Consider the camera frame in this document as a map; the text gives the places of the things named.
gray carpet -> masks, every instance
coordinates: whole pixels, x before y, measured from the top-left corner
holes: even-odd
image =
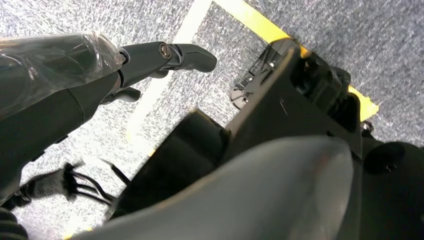
[[[370,120],[382,140],[424,145],[424,4],[421,0],[249,0],[268,19],[329,63],[346,69],[353,86],[380,105]],[[191,0],[0,0],[0,37],[102,31],[122,46],[149,41],[171,42]],[[212,4],[194,37],[218,57],[212,73],[175,72],[136,134],[157,146],[190,109],[200,108],[225,125],[237,112],[229,89],[266,43]],[[136,87],[145,90],[150,79]],[[22,181],[53,171],[86,156],[108,159],[132,177],[148,158],[143,147],[129,144],[127,121],[135,103],[101,106],[93,119],[28,164]],[[84,166],[89,174],[118,195],[124,185],[110,172]],[[66,202],[55,196],[15,211],[30,239],[61,239],[67,231],[83,231],[102,222],[105,207],[85,198]]]

black plastic part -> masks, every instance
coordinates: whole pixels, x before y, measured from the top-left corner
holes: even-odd
[[[0,121],[0,205],[18,189],[22,167],[87,122],[118,77],[58,91]]]
[[[300,48],[290,48],[272,75],[228,124],[226,129],[231,132],[231,141],[222,163],[273,139],[328,133],[346,141],[354,155],[362,157],[358,98],[349,96],[354,103],[343,114],[349,114],[349,121],[355,126],[346,129],[293,86],[291,79],[301,61]]]
[[[123,74],[122,88],[149,77],[170,61],[161,55],[160,46],[163,44],[162,41],[155,41],[122,47],[130,56],[129,62],[120,69]]]
[[[217,58],[209,51],[194,44],[171,44],[175,53],[180,55],[180,62],[175,70],[197,70],[209,73],[215,69]]]
[[[122,100],[124,102],[133,103],[140,99],[140,96],[142,93],[140,90],[137,90],[132,87],[127,87],[125,89],[122,89],[116,93],[114,93],[115,99]]]
[[[360,239],[424,239],[424,151],[390,142],[369,152],[362,179]]]
[[[135,175],[107,213],[136,212],[185,189],[218,166],[229,133],[197,110],[186,116]]]

black cable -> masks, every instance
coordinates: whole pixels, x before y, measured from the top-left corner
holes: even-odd
[[[98,192],[97,192],[97,189],[95,188],[95,187],[92,187],[92,186],[89,186],[89,185],[85,185],[85,184],[79,184],[79,183],[77,183],[76,184],[76,187],[77,188],[81,188],[81,189],[84,189],[84,190],[87,190],[87,191],[89,191],[89,192],[91,192],[91,193],[94,193],[94,194],[97,194]],[[110,194],[108,194],[108,193],[106,193],[107,194],[107,196],[109,197],[109,198],[111,198],[111,199],[114,199],[115,197],[114,196],[112,196],[112,195],[110,195]]]
[[[110,169],[112,169],[112,171],[115,173],[115,175],[125,184],[128,185],[130,184],[130,180],[128,179],[127,176],[125,176],[125,174],[119,170],[119,168],[117,168],[115,165],[110,166]]]
[[[109,201],[109,202],[112,202],[113,200],[115,200],[116,198],[115,197],[112,197],[112,196],[110,196],[109,194],[107,194],[104,190],[103,190],[103,188],[100,186],[100,184],[96,181],[96,180],[94,180],[93,178],[91,178],[91,177],[89,177],[89,176],[86,176],[86,175],[84,175],[84,174],[81,174],[81,173],[79,173],[79,172],[72,172],[72,175],[74,176],[74,177],[76,177],[76,178],[79,178],[79,179],[82,179],[82,180],[86,180],[86,181],[89,181],[91,184],[93,184],[94,185],[94,187],[95,187],[95,190],[97,191],[97,193],[102,197],[102,198],[104,198],[105,200],[107,200],[107,201]]]
[[[108,201],[106,201],[106,200],[103,200],[103,199],[101,199],[101,198],[99,198],[99,197],[96,197],[96,196],[93,196],[93,195],[91,195],[91,194],[89,194],[89,193],[86,193],[86,192],[82,192],[82,191],[76,191],[75,192],[75,194],[77,194],[77,195],[81,195],[81,196],[85,196],[85,197],[87,197],[87,198],[90,198],[90,199],[92,199],[92,200],[94,200],[94,201],[97,201],[97,202],[99,202],[99,203],[101,203],[101,204],[106,204],[106,205],[108,205],[109,207],[111,206],[111,203],[110,202],[108,202]]]

screw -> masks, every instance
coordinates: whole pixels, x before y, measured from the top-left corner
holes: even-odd
[[[171,58],[171,49],[166,44],[161,44],[159,47],[160,54],[164,59],[170,59]]]
[[[372,133],[374,131],[374,126],[369,121],[363,121],[360,123],[363,131],[367,131],[368,133]]]

yellow tape line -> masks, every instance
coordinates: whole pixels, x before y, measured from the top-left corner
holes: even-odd
[[[261,37],[268,44],[283,38],[290,38],[290,36],[281,30],[278,26],[268,20],[264,15],[251,7],[249,4],[242,0],[213,0],[217,5],[231,14],[235,19],[240,21],[243,25],[248,27],[252,32]],[[305,57],[309,51],[301,46],[300,55]],[[349,86],[349,92],[357,95],[360,100],[360,120],[365,119],[376,114],[379,106],[371,102],[369,97],[363,96],[356,89]]]

